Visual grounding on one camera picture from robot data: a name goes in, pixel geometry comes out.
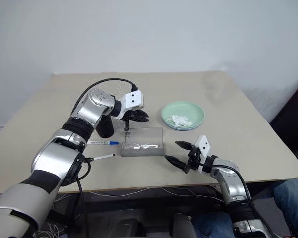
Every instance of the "white marker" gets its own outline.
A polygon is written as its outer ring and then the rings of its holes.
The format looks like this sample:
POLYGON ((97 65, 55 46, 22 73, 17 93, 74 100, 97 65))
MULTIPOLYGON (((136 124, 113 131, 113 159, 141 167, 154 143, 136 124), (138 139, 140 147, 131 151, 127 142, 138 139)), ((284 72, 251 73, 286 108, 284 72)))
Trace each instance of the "white marker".
POLYGON ((100 160, 100 159, 105 159, 105 158, 114 157, 114 156, 115 154, 103 155, 103 156, 94 157, 93 160, 100 160))

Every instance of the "transparent plastic box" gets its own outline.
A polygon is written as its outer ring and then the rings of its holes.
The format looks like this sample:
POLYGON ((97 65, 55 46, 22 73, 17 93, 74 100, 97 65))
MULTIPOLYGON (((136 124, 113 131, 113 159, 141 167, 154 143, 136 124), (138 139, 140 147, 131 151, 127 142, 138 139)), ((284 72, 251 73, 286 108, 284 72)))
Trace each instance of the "transparent plastic box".
POLYGON ((125 133, 121 156, 164 156, 163 128, 131 128, 125 133))

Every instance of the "white wall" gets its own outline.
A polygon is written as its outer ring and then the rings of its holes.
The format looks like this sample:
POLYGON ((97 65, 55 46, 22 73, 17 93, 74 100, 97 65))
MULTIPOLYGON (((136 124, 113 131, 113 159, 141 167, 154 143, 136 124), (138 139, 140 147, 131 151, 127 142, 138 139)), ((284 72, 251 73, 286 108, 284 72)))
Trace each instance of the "white wall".
POLYGON ((298 87, 298 0, 0 0, 0 125, 52 73, 216 69, 270 121, 298 87))

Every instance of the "cable on floor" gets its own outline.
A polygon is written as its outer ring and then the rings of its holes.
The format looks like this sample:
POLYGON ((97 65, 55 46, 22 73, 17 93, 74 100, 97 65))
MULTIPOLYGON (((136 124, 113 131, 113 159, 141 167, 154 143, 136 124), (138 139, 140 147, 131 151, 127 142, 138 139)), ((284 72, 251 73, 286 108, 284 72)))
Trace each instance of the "cable on floor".
POLYGON ((58 238, 60 236, 60 233, 64 231, 64 229, 59 230, 59 227, 56 224, 51 224, 50 222, 47 222, 49 226, 49 231, 40 230, 38 231, 38 238, 58 238))
MULTIPOLYGON (((145 188, 145 189, 142 189, 142 190, 139 190, 139 191, 136 191, 136 192, 132 192, 132 193, 127 193, 127 194, 123 194, 123 195, 107 195, 107 194, 100 194, 100 193, 97 193, 97 192, 90 192, 92 194, 95 194, 95 195, 98 195, 98 196, 104 196, 104 197, 125 197, 125 196, 129 196, 129 195, 132 195, 132 194, 135 194, 135 193, 139 193, 139 192, 143 192, 145 190, 149 190, 149 189, 153 189, 153 188, 145 188)), ((190 189, 188 188, 178 188, 178 189, 186 189, 188 191, 190 191, 192 194, 187 194, 187 195, 181 195, 181 194, 176 194, 176 193, 173 193, 173 192, 170 192, 168 190, 166 190, 165 188, 161 187, 160 189, 164 190, 165 192, 168 192, 174 196, 197 196, 197 197, 205 197, 205 198, 212 198, 212 199, 215 199, 217 201, 220 201, 220 202, 224 202, 223 200, 221 199, 218 199, 216 197, 211 197, 211 196, 204 196, 204 195, 199 195, 199 194, 195 194, 194 192, 192 192, 190 189)))
POLYGON ((223 200, 220 200, 220 199, 218 199, 218 198, 216 198, 216 197, 210 197, 210 196, 203 196, 203 195, 198 195, 198 194, 187 194, 187 195, 180 195, 180 194, 176 194, 176 193, 173 193, 173 192, 170 192, 170 191, 168 191, 167 189, 165 189, 165 188, 163 188, 163 187, 161 187, 161 189, 163 190, 163 191, 165 191, 165 192, 167 192, 167 193, 170 193, 170 194, 172 194, 172 195, 174 195, 174 196, 180 196, 180 197, 189 197, 189 196, 196 196, 196 197, 205 197, 205 198, 212 198, 212 199, 215 199, 215 200, 217 200, 217 201, 220 201, 220 202, 224 202, 223 200))
POLYGON ((54 200, 54 202, 62 201, 63 199, 66 199, 66 198, 68 198, 68 197, 70 197, 70 196, 71 196, 71 195, 66 195, 66 194, 64 194, 62 197, 60 197, 60 198, 54 200))

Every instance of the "jeans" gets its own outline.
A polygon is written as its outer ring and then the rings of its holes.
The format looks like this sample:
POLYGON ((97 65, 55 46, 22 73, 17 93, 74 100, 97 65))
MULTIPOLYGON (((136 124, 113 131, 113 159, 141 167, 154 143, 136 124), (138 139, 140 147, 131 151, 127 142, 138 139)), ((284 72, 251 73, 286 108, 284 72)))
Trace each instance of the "jeans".
MULTIPOLYGON (((298 232, 298 179, 275 187, 272 195, 286 222, 298 232)), ((235 238, 232 221, 225 212, 200 215, 193 219, 193 226, 199 238, 235 238)))

